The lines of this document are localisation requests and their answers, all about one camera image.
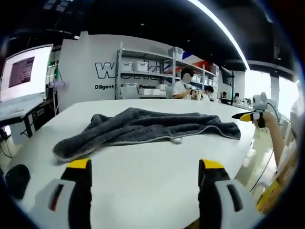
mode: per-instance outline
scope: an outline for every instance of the window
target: window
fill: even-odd
[[[271,77],[268,73],[247,70],[245,72],[245,98],[252,99],[253,95],[266,93],[271,98]]]
[[[297,100],[299,91],[294,82],[283,77],[279,77],[279,84],[278,111],[286,118],[290,118],[291,107]]]

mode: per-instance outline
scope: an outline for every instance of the ceiling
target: ceiling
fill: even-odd
[[[225,24],[247,60],[293,69],[286,40],[252,0],[200,1]],[[10,54],[46,43],[60,45],[63,38],[88,31],[178,46],[217,64],[241,59],[220,28],[187,0],[11,0],[9,11],[13,19],[5,32]],[[275,57],[275,46],[281,60]]]

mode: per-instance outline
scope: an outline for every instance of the computer monitor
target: computer monitor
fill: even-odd
[[[43,94],[52,44],[23,50],[8,57],[1,76],[0,102],[30,94]]]
[[[223,78],[223,83],[232,86],[232,82],[233,82],[232,72],[225,69],[224,67],[221,67],[221,75]]]

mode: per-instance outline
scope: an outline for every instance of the gray towel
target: gray towel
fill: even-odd
[[[95,114],[83,132],[57,143],[53,153],[59,160],[68,162],[103,146],[140,144],[160,139],[181,143],[181,137],[202,133],[236,140],[241,136],[235,123],[222,123],[216,115],[168,114],[128,108],[115,117]]]

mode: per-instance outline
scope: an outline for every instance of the office room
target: office room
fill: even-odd
[[[304,112],[300,60],[276,9],[42,2],[22,15],[12,4],[1,37],[1,183],[18,218],[38,228],[275,223]]]

